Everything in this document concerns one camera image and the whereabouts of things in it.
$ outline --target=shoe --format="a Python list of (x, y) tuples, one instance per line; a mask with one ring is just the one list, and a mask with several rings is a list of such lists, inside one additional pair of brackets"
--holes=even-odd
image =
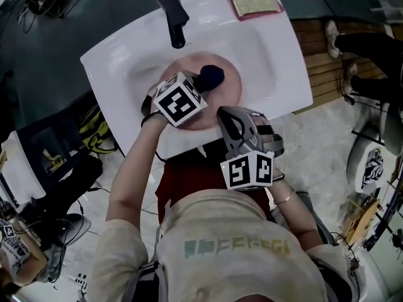
[(344, 78), (344, 83), (342, 87), (344, 95), (349, 95), (354, 91), (353, 88), (351, 87), (351, 78), (355, 76), (357, 73), (358, 73), (357, 64), (356, 63), (349, 64), (346, 69), (346, 77)]
[(327, 52), (332, 58), (338, 58), (341, 55), (341, 51), (334, 45), (338, 35), (340, 35), (340, 32), (336, 23), (333, 20), (328, 21), (325, 25), (325, 36), (327, 39)]

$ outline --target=gray floor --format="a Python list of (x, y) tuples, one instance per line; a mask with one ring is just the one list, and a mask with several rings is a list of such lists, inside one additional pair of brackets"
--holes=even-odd
[[(332, 16), (323, 0), (282, 1), (291, 19)], [(368, 11), (373, 6), (369, 0), (328, 0), (328, 3), (338, 16), (383, 20)], [(17, 6), (0, 38), (0, 73), (14, 71), (8, 91), (11, 98), (17, 95), (20, 101), (20, 110), (14, 113), (16, 127), (54, 114), (89, 91), (80, 56), (156, 8), (154, 0), (81, 0), (65, 19), (37, 17), (30, 32), (24, 34), (16, 20)], [(1, 17), (0, 22), (4, 21), (4, 16)]]

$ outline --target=tiled floor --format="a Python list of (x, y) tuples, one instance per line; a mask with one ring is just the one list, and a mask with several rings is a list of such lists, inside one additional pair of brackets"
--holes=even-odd
[[(299, 115), (289, 114), (281, 119), (271, 120), (275, 132), (283, 135), (287, 141), (285, 174), (288, 182), (296, 190), (310, 193), (317, 214), (330, 230), (339, 231), (338, 226), (344, 216), (341, 207), (346, 197), (353, 192), (346, 180), (348, 155), (355, 140), (351, 130), (363, 126), (370, 115), (375, 115), (376, 111), (370, 110), (367, 106), (351, 106), (343, 99), (338, 99)], [(285, 159), (285, 154), (277, 159), (277, 165), (281, 169), (285, 167)], [(116, 152), (102, 155), (101, 160), (104, 162), (104, 173), (98, 182), (103, 188), (110, 190), (123, 156)], [(144, 197), (143, 208), (148, 207), (147, 210), (154, 213), (157, 212), (155, 191), (162, 173), (162, 164), (156, 162)], [(105, 220), (108, 196), (106, 191), (99, 190), (87, 193), (80, 199), (84, 214), (92, 222), (91, 232), (67, 249), (62, 271), (65, 279), (77, 267), (90, 267), (98, 242), (97, 233)], [(79, 213), (78, 204), (73, 205), (70, 212)], [(156, 215), (142, 213), (141, 234), (150, 257), (154, 251), (157, 227)]]

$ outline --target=person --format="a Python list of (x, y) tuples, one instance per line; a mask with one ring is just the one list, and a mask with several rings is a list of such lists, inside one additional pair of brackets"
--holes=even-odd
[[(15, 211), (11, 210), (11, 214), (0, 220), (0, 301), (7, 301), (21, 287), (35, 281), (57, 279), (61, 270), (60, 255), (53, 254), (63, 254), (65, 247), (59, 235), (63, 227), (69, 227), (74, 221), (66, 223), (64, 218), (71, 205), (101, 174), (102, 162), (88, 155), (73, 168), (70, 176), (59, 181), (44, 197), (25, 205), (19, 217), (28, 221), (29, 231), (35, 232), (40, 243), (31, 238), (27, 229), (22, 229), (19, 218), (14, 218)], [(4, 227), (8, 225), (13, 226), (15, 236), (6, 236)], [(53, 267), (56, 272), (50, 275)]]
[[(94, 254), (89, 302), (122, 301), (149, 261), (140, 213), (166, 125), (160, 114), (144, 123), (113, 181)], [(214, 157), (204, 150), (206, 161), (209, 154)], [(268, 201), (255, 200), (258, 193), (226, 190), (219, 165), (202, 164), (195, 160), (196, 152), (184, 157), (186, 164), (177, 157), (167, 160), (156, 192), (162, 238), (155, 255), (167, 280), (166, 301), (328, 301), (314, 260), (346, 278), (344, 250), (322, 243), (314, 217), (286, 180), (274, 182), (269, 190), (289, 230), (268, 221)], [(275, 167), (278, 176), (281, 171)], [(147, 290), (149, 296), (142, 299), (151, 301), (157, 293)]]
[(332, 58), (338, 58), (344, 52), (352, 52), (369, 58), (387, 76), (384, 79), (362, 79), (357, 76), (357, 65), (352, 63), (346, 70), (342, 87), (344, 95), (357, 92), (381, 102), (399, 106), (402, 104), (402, 41), (384, 33), (340, 34), (333, 20), (326, 23), (325, 35), (327, 50)]

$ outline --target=bag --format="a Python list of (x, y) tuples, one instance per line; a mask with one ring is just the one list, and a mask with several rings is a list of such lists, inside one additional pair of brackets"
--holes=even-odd
[(110, 154), (118, 150), (118, 147), (109, 150), (98, 147), (112, 136), (112, 132), (98, 105), (81, 123), (79, 134), (86, 147), (97, 154)]

